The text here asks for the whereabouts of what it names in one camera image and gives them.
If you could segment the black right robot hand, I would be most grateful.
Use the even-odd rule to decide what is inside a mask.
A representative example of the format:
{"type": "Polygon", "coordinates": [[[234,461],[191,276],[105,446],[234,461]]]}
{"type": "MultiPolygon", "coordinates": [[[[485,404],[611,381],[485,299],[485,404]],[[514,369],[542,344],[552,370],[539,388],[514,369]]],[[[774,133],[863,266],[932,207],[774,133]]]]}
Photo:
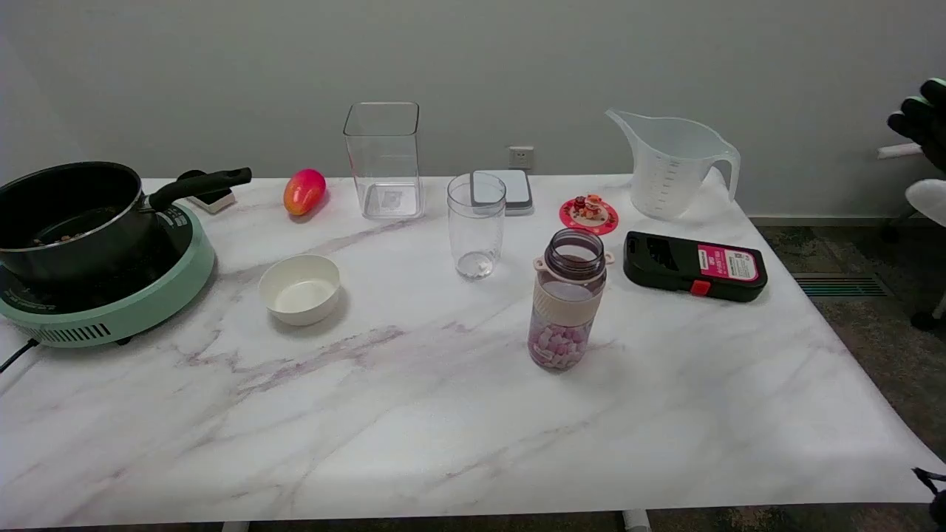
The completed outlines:
{"type": "Polygon", "coordinates": [[[945,81],[930,78],[919,95],[906,98],[899,110],[886,118],[896,134],[913,141],[942,173],[945,171],[945,81]]]}

